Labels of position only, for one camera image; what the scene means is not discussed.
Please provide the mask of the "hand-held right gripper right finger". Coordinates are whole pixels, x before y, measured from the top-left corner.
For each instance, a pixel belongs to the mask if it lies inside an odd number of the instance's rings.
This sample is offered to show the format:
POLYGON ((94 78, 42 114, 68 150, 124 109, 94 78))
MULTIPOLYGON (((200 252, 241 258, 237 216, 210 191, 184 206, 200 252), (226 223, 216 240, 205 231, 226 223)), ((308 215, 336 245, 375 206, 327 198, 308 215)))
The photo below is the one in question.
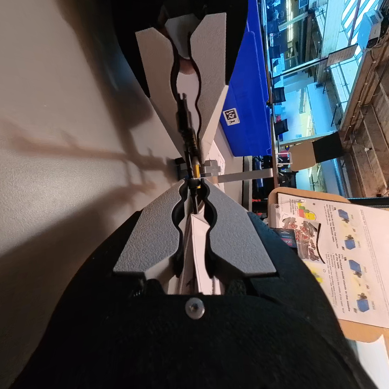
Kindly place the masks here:
POLYGON ((277 277, 277 270, 249 212, 207 179, 201 180, 205 269, 213 293, 226 293, 234 280, 277 277))

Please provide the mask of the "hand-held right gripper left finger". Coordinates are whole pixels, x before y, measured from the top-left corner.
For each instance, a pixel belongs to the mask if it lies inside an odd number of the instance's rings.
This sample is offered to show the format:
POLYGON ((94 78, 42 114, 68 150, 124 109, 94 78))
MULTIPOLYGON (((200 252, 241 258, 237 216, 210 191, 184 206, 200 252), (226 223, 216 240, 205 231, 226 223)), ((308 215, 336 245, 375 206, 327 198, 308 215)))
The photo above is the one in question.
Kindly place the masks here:
POLYGON ((141 281, 155 279, 166 293, 181 293, 190 210, 188 184, 182 179, 141 210, 113 274, 141 281))

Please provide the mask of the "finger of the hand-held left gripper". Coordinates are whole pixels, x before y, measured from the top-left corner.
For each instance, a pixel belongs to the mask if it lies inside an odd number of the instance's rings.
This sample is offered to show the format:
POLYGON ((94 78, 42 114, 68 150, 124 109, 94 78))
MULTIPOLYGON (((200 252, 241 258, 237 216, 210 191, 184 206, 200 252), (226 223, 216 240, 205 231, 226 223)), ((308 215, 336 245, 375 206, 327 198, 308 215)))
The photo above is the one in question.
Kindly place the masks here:
POLYGON ((184 141, 178 132, 176 114, 177 102, 172 86, 178 92, 186 92, 193 100, 195 92, 195 74, 178 72, 176 78, 174 53, 171 41, 155 28, 148 28, 135 33, 149 89, 149 100, 157 113, 178 153, 184 158, 184 141))
POLYGON ((213 143, 226 99, 226 13, 206 15, 190 38, 191 58, 199 75, 197 99, 201 161, 213 143))

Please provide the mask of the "black toy brick beam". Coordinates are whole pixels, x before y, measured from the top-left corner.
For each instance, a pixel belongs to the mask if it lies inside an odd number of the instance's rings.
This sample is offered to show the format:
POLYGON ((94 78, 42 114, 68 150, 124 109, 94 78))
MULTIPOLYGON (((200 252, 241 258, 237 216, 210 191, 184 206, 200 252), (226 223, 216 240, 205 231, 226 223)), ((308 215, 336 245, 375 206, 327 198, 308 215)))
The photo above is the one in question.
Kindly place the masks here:
POLYGON ((187 166, 188 188, 192 200, 193 213, 199 213, 198 190, 200 182, 200 151, 196 134, 192 127, 192 116, 187 105, 187 95, 178 95, 177 100, 177 128, 184 142, 184 155, 187 166))

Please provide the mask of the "dark grey toy motor block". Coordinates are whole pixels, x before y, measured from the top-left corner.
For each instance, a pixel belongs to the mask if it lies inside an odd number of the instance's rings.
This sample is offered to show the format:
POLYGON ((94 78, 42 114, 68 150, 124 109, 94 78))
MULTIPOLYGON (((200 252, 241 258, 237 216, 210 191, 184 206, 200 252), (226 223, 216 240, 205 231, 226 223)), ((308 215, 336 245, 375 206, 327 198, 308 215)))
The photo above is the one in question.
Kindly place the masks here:
MULTIPOLYGON (((174 160, 178 179, 187 179, 187 164, 185 160, 180 157, 174 160)), ((204 162, 204 165, 200 166, 200 176, 201 177, 213 177, 218 175, 223 175, 225 173, 225 160, 222 157, 218 159, 209 159, 204 162)))

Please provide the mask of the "beige desk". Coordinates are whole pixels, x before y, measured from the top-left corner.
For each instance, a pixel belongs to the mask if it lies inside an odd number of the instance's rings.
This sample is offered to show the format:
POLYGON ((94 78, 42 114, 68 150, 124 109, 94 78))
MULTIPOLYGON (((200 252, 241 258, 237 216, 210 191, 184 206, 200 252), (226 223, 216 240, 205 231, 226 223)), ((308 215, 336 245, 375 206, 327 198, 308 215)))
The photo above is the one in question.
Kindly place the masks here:
POLYGON ((110 1, 1 1, 1 388, 64 289, 179 153, 122 54, 110 1))

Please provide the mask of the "person's left hand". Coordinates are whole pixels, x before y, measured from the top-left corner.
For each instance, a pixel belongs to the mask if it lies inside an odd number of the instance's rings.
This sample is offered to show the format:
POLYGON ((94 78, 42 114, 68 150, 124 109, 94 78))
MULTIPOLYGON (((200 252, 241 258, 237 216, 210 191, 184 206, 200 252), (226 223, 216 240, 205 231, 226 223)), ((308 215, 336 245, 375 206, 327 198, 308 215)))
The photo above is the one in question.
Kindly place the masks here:
POLYGON ((183 75, 193 75, 196 73, 196 70, 190 59, 178 56, 179 59, 179 73, 183 75))

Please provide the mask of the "blue storage bin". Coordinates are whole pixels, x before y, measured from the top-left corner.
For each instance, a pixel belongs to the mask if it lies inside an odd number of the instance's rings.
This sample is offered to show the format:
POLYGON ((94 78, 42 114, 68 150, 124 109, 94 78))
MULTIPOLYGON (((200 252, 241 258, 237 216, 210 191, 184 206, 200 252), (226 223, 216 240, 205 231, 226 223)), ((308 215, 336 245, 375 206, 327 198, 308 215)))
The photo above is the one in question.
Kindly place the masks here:
POLYGON ((248 1, 245 32, 223 110, 236 108, 240 123, 220 123, 234 157, 267 155, 271 148, 270 108, 259 5, 248 1))

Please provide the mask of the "open instruction booklet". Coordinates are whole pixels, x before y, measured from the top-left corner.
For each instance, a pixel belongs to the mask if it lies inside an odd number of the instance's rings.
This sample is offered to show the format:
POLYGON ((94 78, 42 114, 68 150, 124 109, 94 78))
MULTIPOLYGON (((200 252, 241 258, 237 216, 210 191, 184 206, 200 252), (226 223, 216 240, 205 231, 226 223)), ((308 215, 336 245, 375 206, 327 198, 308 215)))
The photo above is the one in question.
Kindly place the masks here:
MULTIPOLYGON (((221 171, 226 174, 226 162, 232 162, 234 157, 229 145, 222 139, 221 144, 212 142, 206 160, 215 160, 221 171)), ((199 213, 193 214, 191 209, 185 221, 184 231, 184 268, 176 279, 175 292, 178 294, 223 295, 225 287, 216 277, 210 277, 206 270, 205 248, 206 235, 210 228, 204 217, 205 204, 199 202, 199 213)))

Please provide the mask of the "black toy set box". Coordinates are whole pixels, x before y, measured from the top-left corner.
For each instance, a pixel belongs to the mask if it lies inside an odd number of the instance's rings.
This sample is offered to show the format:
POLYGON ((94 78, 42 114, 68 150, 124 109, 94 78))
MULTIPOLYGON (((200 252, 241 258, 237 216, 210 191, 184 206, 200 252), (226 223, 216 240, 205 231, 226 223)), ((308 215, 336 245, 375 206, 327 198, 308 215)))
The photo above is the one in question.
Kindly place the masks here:
POLYGON ((294 229, 289 228, 271 228, 280 239, 287 244, 290 248, 297 250, 297 241, 294 229))

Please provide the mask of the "white marker sticker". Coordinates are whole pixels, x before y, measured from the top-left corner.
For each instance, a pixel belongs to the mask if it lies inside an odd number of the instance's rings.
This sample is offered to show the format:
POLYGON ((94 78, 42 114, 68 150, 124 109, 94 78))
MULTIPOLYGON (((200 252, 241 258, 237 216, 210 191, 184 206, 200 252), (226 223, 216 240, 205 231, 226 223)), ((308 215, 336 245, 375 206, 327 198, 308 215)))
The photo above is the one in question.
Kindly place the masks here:
POLYGON ((227 126, 232 126, 240 123, 236 108, 224 110, 222 114, 227 126))

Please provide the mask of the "sticker sheet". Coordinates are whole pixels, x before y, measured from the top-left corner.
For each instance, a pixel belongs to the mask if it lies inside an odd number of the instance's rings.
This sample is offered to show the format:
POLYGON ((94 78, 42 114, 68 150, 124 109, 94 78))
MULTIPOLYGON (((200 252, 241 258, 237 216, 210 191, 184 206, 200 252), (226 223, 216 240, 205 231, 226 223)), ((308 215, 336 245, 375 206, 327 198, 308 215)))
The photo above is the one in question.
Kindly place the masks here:
POLYGON ((315 220, 281 213, 280 227, 294 232, 298 255, 302 260, 325 263, 318 250, 321 224, 315 220))

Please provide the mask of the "tan and black box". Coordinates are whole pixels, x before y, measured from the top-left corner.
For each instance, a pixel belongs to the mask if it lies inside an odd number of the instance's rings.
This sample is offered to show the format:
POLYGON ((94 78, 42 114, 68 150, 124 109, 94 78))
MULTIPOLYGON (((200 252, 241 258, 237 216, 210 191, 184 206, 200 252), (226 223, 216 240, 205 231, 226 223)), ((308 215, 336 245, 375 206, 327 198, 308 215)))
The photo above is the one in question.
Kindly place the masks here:
POLYGON ((312 168, 317 163, 340 158, 344 155, 339 132, 333 132, 315 141, 306 141, 295 144, 289 148, 291 156, 290 168, 299 172, 312 168))

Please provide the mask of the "hanging sign board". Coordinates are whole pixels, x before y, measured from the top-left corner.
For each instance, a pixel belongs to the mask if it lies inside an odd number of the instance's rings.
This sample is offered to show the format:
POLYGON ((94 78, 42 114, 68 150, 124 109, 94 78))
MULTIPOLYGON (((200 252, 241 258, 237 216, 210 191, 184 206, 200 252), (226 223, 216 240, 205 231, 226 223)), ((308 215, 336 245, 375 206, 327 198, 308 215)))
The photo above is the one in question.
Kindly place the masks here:
POLYGON ((333 51, 328 54, 326 67, 330 67, 332 65, 336 65, 338 63, 341 63, 343 61, 347 61, 349 59, 352 59, 355 55, 355 51, 358 47, 358 44, 355 43, 354 45, 344 47, 342 49, 339 49, 337 51, 333 51))

